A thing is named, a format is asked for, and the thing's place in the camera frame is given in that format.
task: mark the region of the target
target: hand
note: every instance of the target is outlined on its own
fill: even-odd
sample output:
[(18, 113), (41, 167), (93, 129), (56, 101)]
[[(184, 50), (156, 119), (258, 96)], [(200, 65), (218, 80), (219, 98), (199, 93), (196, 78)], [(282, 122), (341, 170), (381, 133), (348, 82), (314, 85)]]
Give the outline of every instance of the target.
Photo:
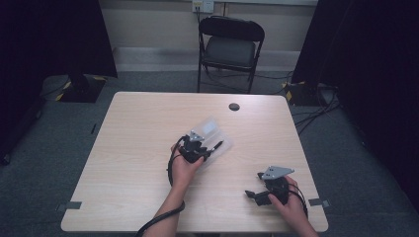
[[(285, 176), (289, 184), (290, 190), (298, 193), (297, 183), (292, 178)], [(280, 212), (287, 224), (298, 233), (299, 236), (318, 236), (314, 228), (308, 222), (302, 208), (301, 201), (293, 194), (289, 195), (287, 204), (283, 205), (274, 195), (268, 195), (272, 205)]]
[(175, 145), (171, 148), (172, 152), (175, 149), (174, 157), (176, 157), (172, 165), (172, 187), (185, 190), (194, 179), (198, 168), (204, 163), (204, 157), (200, 157), (198, 161), (191, 164), (180, 154), (178, 148)]

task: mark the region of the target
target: wooden tabletop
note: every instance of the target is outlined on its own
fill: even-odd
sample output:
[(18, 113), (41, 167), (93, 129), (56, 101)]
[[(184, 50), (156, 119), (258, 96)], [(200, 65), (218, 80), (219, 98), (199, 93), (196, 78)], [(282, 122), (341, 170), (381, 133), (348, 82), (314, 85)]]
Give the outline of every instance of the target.
[[(285, 98), (142, 92), (115, 94), (71, 199), (80, 209), (67, 209), (61, 228), (136, 232), (170, 190), (170, 147), (209, 117), (232, 146), (194, 178), (178, 231), (290, 231), (273, 206), (257, 206), (244, 193), (265, 191), (257, 173), (274, 165), (295, 169), (290, 176), (305, 198), (318, 198)], [(307, 205), (313, 227), (325, 231), (321, 205)]]

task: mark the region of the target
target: white wall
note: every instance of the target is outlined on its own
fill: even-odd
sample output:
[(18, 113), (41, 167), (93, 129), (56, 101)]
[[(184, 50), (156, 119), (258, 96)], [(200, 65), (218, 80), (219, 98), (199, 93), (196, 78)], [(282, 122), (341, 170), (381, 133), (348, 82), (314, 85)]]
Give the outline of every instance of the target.
[[(100, 0), (113, 47), (197, 48), (191, 2)], [(223, 3), (214, 4), (222, 15)], [(266, 32), (264, 50), (300, 51), (315, 6), (227, 4), (227, 16), (252, 20)]]

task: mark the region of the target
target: gray carpet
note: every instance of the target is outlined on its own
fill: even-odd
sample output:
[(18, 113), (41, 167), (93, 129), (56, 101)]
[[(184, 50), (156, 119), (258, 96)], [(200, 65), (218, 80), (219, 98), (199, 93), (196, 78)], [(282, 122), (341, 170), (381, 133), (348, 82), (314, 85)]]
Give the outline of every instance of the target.
[[(287, 72), (259, 74), (287, 76)], [(56, 102), (53, 99), (58, 91), (46, 95), (48, 101), (41, 118), (11, 153), (11, 164), (0, 167), (0, 236), (133, 236), (65, 233), (60, 229), (63, 212), (55, 209), (71, 199), (117, 91), (194, 93), (196, 78), (197, 72), (187, 71), (122, 72), (119, 79), (105, 84), (95, 104)], [(60, 87), (65, 80), (63, 76), (45, 79), (43, 93)], [(209, 83), (246, 88), (244, 77), (213, 80), (206, 79)], [(278, 93), (285, 81), (256, 77), (252, 94)], [(238, 93), (210, 85), (203, 85), (202, 92)], [(331, 91), (325, 91), (328, 100), (333, 98), (331, 95)], [(295, 122), (317, 110), (291, 107)], [(302, 131), (300, 140), (320, 197), (331, 203), (325, 208), (329, 229), (320, 236), (417, 236), (417, 212), (387, 170), (362, 145), (356, 126), (341, 108), (314, 120)]]

